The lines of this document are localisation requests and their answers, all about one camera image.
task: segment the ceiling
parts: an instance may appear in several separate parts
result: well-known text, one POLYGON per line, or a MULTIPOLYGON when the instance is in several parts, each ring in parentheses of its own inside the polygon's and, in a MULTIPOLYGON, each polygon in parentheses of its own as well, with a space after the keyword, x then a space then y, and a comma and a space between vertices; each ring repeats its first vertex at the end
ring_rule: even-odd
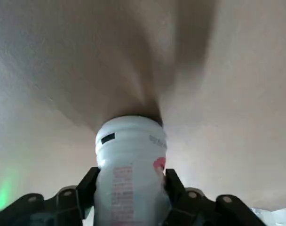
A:
POLYGON ((0 0, 0 208, 77 184, 125 114, 186 186, 286 207, 286 0, 0 0))

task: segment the green light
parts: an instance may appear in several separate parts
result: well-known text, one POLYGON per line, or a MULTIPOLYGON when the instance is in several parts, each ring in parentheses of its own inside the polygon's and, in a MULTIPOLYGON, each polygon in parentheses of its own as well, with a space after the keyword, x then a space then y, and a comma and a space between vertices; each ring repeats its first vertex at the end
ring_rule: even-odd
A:
POLYGON ((12 181, 10 179, 4 180, 0 186, 0 210, 4 209, 8 205, 11 187, 12 181))

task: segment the bottle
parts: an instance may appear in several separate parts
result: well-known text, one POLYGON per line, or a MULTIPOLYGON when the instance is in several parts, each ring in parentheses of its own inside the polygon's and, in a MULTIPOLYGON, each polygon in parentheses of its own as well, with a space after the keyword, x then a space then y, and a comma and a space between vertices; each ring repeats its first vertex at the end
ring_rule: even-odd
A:
POLYGON ((158 226, 169 210, 164 190, 166 135, 155 121, 123 116, 96 136, 101 169, 95 192, 95 226, 158 226))

